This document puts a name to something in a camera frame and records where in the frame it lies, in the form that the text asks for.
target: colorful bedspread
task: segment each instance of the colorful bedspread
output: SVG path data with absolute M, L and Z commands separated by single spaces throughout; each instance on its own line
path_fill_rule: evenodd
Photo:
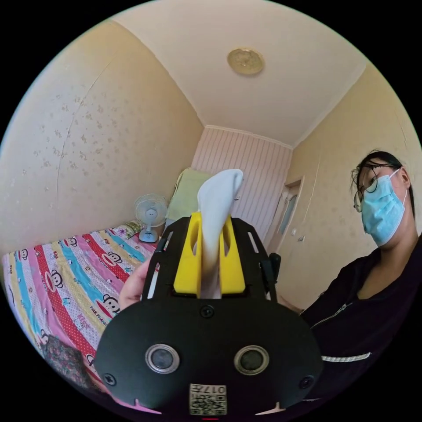
M 89 375 L 101 383 L 92 365 L 101 334 L 120 311 L 124 282 L 154 249 L 108 229 L 5 255 L 8 301 L 37 351 L 55 336 L 81 351 Z

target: reflective stripe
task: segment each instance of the reflective stripe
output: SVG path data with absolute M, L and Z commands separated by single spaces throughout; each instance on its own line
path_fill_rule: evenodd
M 356 362 L 358 360 L 367 359 L 371 355 L 371 352 L 364 355 L 358 356 L 349 356 L 349 357 L 332 357 L 332 356 L 321 356 L 322 360 L 325 362 L 335 362 L 335 363 L 344 363 L 344 362 Z

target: woman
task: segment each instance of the woman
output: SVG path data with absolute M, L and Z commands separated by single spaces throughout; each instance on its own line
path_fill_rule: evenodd
M 285 410 L 290 420 L 347 388 L 371 366 L 397 333 L 421 282 L 422 241 L 410 178 L 393 155 L 374 151 L 353 172 L 354 207 L 377 248 L 344 267 L 328 289 L 298 312 L 319 344 L 324 370 L 304 402 Z M 140 299 L 148 262 L 120 294 L 120 308 Z

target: camera lens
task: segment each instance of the camera lens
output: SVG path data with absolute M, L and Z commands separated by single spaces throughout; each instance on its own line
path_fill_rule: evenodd
M 166 344 L 155 344 L 145 354 L 146 364 L 158 374 L 174 372 L 180 363 L 177 352 Z
M 269 363 L 269 355 L 260 346 L 246 346 L 234 357 L 234 366 L 244 375 L 260 374 Z

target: corner molding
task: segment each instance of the corner molding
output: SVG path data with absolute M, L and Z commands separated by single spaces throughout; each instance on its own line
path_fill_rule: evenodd
M 214 126 L 212 124 L 205 125 L 204 129 L 215 129 L 215 130 L 219 130 L 219 131 L 242 133 L 242 134 L 253 136 L 255 138 L 262 139 L 263 141 L 268 141 L 268 142 L 272 142 L 274 144 L 281 145 L 281 146 L 283 146 L 287 149 L 293 149 L 294 148 L 292 145 L 285 144 L 281 141 L 277 141 L 276 139 L 267 138 L 266 136 L 257 135 L 256 133 L 252 133 L 252 132 L 248 132 L 248 131 L 241 131 L 239 129 L 231 129 L 229 127 Z

